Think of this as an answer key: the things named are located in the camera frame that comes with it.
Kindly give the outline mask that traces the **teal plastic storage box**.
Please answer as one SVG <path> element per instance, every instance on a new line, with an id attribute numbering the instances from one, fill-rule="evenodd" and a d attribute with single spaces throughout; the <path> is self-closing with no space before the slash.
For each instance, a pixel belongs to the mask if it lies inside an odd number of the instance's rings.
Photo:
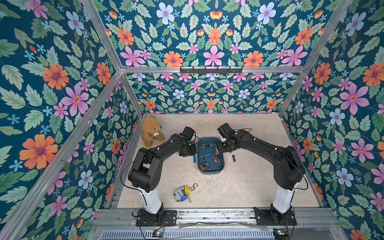
<path id="1" fill-rule="evenodd" d="M 224 155 L 218 150 L 218 142 L 221 140 L 214 137 L 205 137 L 197 143 L 197 166 L 204 175 L 219 174 L 225 168 Z"/>

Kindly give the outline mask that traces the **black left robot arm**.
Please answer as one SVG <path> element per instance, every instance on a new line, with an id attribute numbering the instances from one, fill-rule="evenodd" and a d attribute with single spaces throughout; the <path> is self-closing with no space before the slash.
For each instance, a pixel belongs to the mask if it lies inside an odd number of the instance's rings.
<path id="1" fill-rule="evenodd" d="M 128 180 L 137 189 L 144 200 L 144 210 L 150 215 L 160 215 L 163 210 L 157 190 L 161 180 L 164 161 L 179 153 L 181 157 L 196 154 L 195 134 L 173 134 L 167 141 L 151 149 L 139 149 L 130 171 Z"/>

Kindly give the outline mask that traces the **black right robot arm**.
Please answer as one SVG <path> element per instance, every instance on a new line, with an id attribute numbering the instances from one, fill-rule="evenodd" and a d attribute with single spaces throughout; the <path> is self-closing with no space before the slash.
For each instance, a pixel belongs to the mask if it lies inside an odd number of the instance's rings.
<path id="1" fill-rule="evenodd" d="M 297 150 L 280 147 L 256 138 L 248 131 L 218 129 L 223 141 L 219 143 L 220 153 L 231 153 L 238 149 L 252 152 L 267 160 L 273 166 L 274 180 L 278 185 L 271 210 L 280 215 L 291 209 L 294 191 L 305 175 L 305 167 Z"/>

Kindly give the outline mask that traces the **brown teddy bear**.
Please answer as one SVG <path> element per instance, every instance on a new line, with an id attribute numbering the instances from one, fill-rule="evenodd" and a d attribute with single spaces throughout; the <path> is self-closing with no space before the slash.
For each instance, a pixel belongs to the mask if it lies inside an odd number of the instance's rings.
<path id="1" fill-rule="evenodd" d="M 153 145 L 153 140 L 163 142 L 164 134 L 161 132 L 162 125 L 158 122 L 155 116 L 147 116 L 142 121 L 141 138 L 144 146 L 150 149 Z"/>

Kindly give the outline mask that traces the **keychain toy with yellow cap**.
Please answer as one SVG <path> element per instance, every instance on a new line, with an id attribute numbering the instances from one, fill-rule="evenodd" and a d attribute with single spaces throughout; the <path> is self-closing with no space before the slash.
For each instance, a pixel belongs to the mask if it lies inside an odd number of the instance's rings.
<path id="1" fill-rule="evenodd" d="M 191 203 L 193 201 L 193 196 L 192 196 L 193 192 L 196 190 L 197 187 L 198 187 L 198 184 L 195 183 L 191 187 L 188 187 L 187 185 L 185 185 L 178 188 L 173 194 L 175 201 L 178 203 L 189 201 Z"/>

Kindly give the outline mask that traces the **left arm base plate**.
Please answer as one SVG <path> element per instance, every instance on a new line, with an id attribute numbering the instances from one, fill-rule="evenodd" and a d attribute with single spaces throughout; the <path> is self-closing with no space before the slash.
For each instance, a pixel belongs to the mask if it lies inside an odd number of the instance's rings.
<path id="1" fill-rule="evenodd" d="M 175 210 L 162 210 L 157 214 L 150 214 L 139 210 L 137 214 L 137 227 L 172 227 L 176 225 L 178 212 Z"/>

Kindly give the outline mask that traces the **black hook rail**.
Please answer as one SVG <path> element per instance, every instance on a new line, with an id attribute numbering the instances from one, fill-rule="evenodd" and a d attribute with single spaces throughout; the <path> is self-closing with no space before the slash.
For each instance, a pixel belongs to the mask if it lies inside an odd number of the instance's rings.
<path id="1" fill-rule="evenodd" d="M 243 68 L 235 67 L 180 67 L 181 74 L 240 74 L 243 72 Z"/>

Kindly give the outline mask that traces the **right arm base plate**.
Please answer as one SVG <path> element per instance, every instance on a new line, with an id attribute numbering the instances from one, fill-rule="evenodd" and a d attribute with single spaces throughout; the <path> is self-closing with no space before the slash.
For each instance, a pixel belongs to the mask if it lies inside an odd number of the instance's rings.
<path id="1" fill-rule="evenodd" d="M 262 210 L 254 207 L 255 218 L 259 226 L 296 226 L 296 215 L 293 207 L 282 214 L 273 206 L 269 209 Z"/>

